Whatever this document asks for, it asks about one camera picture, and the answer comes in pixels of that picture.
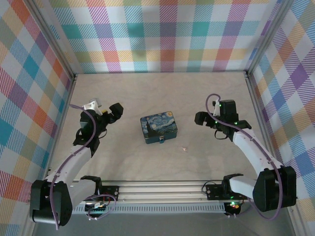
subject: white table surface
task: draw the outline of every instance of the white table surface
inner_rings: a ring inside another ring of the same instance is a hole
[[[239,118],[250,123],[262,142],[241,72],[79,75],[72,104],[83,105],[98,97],[101,109],[120,102],[124,114],[107,126],[107,136],[76,179],[93,175],[103,180],[205,180],[234,173],[255,178],[253,167],[237,146],[230,140],[216,140],[214,129],[194,123],[195,114],[206,110],[205,99],[213,92],[222,100],[236,101]],[[177,138],[146,144],[140,118],[166,111],[173,112]],[[79,120],[80,111],[69,108],[53,169],[69,155]]]

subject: plaid wall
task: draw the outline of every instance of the plaid wall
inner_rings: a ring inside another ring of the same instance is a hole
[[[0,32],[0,236],[15,236],[31,184],[43,177],[70,79],[22,0],[1,0]]]
[[[315,1],[296,0],[254,73],[277,158],[297,173],[315,235]]]
[[[244,70],[277,0],[36,2],[74,71],[119,73]]]
[[[259,39],[257,40],[256,44],[255,44],[255,47],[251,53],[251,56],[250,56],[250,59],[248,60],[247,64],[246,64],[246,67],[245,67],[245,70],[248,70],[251,63],[252,63],[252,60],[253,58],[256,56],[256,53],[257,53],[257,50],[259,48],[259,46],[261,45],[261,43],[263,42],[263,40],[265,39],[265,35],[266,33],[268,32],[268,30],[270,29],[270,25],[273,21],[273,19],[275,18],[279,8],[280,8],[280,5],[282,4],[283,0],[277,0],[277,3],[275,4],[274,8],[272,9],[272,12],[267,20],[267,23],[265,24],[265,27],[264,29],[262,30],[261,34],[260,34],[260,37]]]

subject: purple cable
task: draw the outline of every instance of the purple cable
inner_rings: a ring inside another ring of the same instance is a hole
[[[100,217],[91,217],[90,216],[90,212],[91,210],[88,211],[88,217],[91,219],[91,220],[99,220],[105,216],[107,216],[109,213],[111,213],[114,209],[115,209],[115,206],[116,206],[116,198],[113,196],[113,195],[110,195],[110,194],[100,194],[100,195],[92,195],[92,196],[89,196],[87,197],[86,199],[93,199],[93,198],[98,198],[98,197],[109,197],[109,198],[112,198],[114,200],[114,206],[105,214],[101,215]]]
[[[94,138],[95,136],[95,133],[96,133],[96,123],[95,123],[95,120],[93,119],[92,115],[87,112],[86,110],[84,110],[82,107],[79,107],[79,106],[76,106],[76,105],[73,105],[73,104],[70,104],[69,105],[70,107],[72,108],[75,108],[75,109],[80,109],[82,110],[84,113],[86,113],[92,120],[93,122],[93,134],[92,136],[90,137],[90,139],[82,146],[80,147],[78,150],[76,150],[73,154],[71,154],[62,164],[61,166],[58,168],[54,178],[53,178],[53,181],[50,185],[50,189],[49,189],[49,200],[50,200],[50,207],[51,207],[51,211],[53,213],[53,216],[54,216],[54,220],[55,220],[55,223],[56,223],[56,230],[59,229],[59,222],[58,222],[58,217],[57,217],[57,213],[56,213],[56,209],[55,209],[55,204],[54,204],[54,197],[53,197],[53,190],[54,190],[54,183],[58,177],[58,174],[60,174],[61,170],[63,169],[63,167],[67,164],[67,162],[72,158],[74,157],[76,154],[78,154],[80,151],[82,151],[83,148],[85,148],[91,141],[92,139]]]
[[[247,132],[245,132],[244,130],[242,130],[241,128],[235,126],[235,125],[232,125],[232,124],[228,124],[228,123],[225,123],[221,120],[218,120],[217,118],[215,118],[211,113],[210,113],[210,110],[209,110],[209,107],[208,107],[208,101],[209,101],[209,98],[212,97],[212,96],[217,96],[218,97],[218,101],[220,102],[221,100],[221,97],[220,95],[216,94],[216,93],[212,93],[210,94],[207,99],[206,99],[206,109],[207,109],[207,112],[209,114],[209,116],[214,119],[215,121],[217,121],[218,123],[220,124],[223,124],[225,126],[228,126],[228,127],[231,127],[231,128],[234,128],[234,129],[237,129],[238,131],[242,132],[243,134],[245,134],[258,148],[259,150],[264,154],[264,156],[267,158],[267,160],[270,162],[270,164],[272,165],[272,167],[274,168],[275,172],[276,172],[276,175],[277,175],[277,178],[278,178],[278,183],[279,183],[279,202],[278,202],[278,207],[277,207],[277,211],[276,213],[274,214],[273,217],[271,218],[268,218],[266,216],[264,216],[263,214],[261,214],[260,210],[258,209],[258,207],[251,201],[251,199],[249,198],[249,202],[250,204],[257,210],[258,214],[260,216],[262,216],[264,219],[266,220],[274,220],[278,215],[279,215],[279,212],[280,212],[280,209],[281,209],[281,206],[282,206],[282,200],[283,200],[283,186],[282,186],[282,181],[281,181],[281,177],[280,177],[280,173],[275,165],[275,163],[273,162],[273,160],[270,158],[270,156],[268,155],[268,153],[266,153],[266,151],[264,150],[264,148],[257,142],[256,139],[254,139],[250,134],[248,134]]]

